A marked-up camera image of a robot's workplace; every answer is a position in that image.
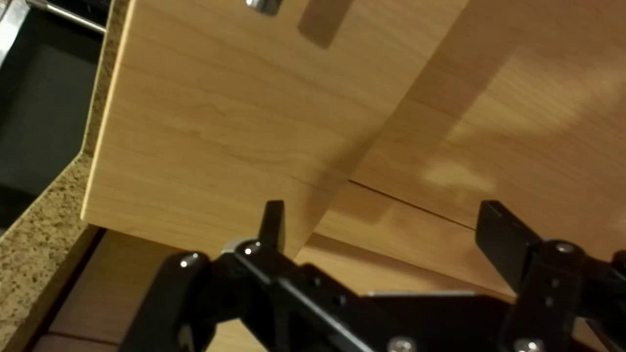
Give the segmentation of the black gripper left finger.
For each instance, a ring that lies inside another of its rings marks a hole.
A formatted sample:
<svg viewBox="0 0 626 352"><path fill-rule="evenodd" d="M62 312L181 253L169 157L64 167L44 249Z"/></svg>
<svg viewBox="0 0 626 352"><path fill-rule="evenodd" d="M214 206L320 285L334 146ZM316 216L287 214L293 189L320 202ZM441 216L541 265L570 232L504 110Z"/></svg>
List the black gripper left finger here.
<svg viewBox="0 0 626 352"><path fill-rule="evenodd" d="M263 206L261 224L257 232L257 243L265 249L283 251L283 230L285 230L285 204L281 200L269 200Z"/></svg>

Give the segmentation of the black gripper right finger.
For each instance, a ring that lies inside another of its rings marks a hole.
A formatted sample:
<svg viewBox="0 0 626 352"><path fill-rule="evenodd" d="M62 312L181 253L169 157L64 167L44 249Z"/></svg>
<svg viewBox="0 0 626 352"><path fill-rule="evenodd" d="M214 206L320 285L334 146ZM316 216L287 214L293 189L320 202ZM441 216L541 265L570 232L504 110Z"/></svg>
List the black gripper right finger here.
<svg viewBox="0 0 626 352"><path fill-rule="evenodd" d="M486 200L478 206L475 245L508 288L518 292L541 240L500 202Z"/></svg>

